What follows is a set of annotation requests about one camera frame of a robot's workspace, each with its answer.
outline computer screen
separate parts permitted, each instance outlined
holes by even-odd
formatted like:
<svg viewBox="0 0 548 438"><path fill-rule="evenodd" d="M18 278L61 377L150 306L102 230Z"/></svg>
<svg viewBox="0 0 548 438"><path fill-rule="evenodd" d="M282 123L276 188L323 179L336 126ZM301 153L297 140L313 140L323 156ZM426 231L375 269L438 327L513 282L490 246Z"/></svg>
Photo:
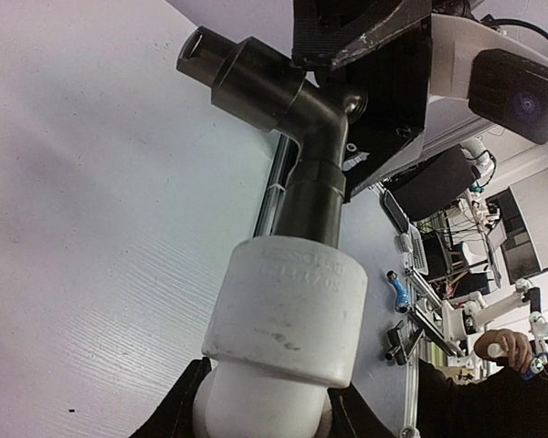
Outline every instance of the computer screen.
<svg viewBox="0 0 548 438"><path fill-rule="evenodd" d="M503 242L507 239L505 234L505 227L503 226L503 221L498 221L493 228L488 232L487 239L489 240L490 250L492 252L497 251Z"/></svg>

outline pipe fitting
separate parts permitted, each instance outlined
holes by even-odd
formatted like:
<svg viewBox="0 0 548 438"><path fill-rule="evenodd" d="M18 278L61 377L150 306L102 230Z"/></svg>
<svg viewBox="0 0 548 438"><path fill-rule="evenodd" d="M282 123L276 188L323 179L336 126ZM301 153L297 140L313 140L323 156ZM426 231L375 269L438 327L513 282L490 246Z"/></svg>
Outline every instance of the pipe fitting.
<svg viewBox="0 0 548 438"><path fill-rule="evenodd" d="M253 37L235 44L205 27L186 41L176 68L211 87L211 102L220 109L300 145L274 234L336 247L349 118L364 111L365 94L318 89L272 47Z"/></svg>

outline human hand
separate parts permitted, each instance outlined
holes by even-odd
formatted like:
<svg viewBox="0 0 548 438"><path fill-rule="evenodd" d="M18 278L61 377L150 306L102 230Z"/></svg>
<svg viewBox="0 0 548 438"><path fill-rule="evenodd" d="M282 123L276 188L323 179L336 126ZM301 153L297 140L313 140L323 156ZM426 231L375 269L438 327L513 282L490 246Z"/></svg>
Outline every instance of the human hand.
<svg viewBox="0 0 548 438"><path fill-rule="evenodd" d="M483 359L491 359L486 351L493 343L500 345L511 368L522 373L530 368L533 354L532 346L526 335L507 329L487 331L475 343L475 350Z"/></svg>

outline white pvc coupling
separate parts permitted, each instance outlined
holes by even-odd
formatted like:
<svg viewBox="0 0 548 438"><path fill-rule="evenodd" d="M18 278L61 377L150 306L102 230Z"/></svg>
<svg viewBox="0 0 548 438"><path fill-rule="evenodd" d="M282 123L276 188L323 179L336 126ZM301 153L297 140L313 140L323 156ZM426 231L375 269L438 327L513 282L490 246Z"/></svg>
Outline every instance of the white pvc coupling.
<svg viewBox="0 0 548 438"><path fill-rule="evenodd" d="M335 248L259 237L233 252L203 352L218 360L195 422L209 437L311 438L351 381L367 276Z"/></svg>

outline camera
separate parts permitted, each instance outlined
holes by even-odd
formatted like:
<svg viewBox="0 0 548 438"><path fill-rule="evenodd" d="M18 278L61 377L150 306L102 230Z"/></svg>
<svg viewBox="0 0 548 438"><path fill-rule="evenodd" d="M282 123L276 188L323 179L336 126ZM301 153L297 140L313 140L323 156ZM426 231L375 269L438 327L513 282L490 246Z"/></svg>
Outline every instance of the camera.
<svg viewBox="0 0 548 438"><path fill-rule="evenodd" d="M473 60L469 107L534 143L545 144L548 67L506 50L483 50Z"/></svg>

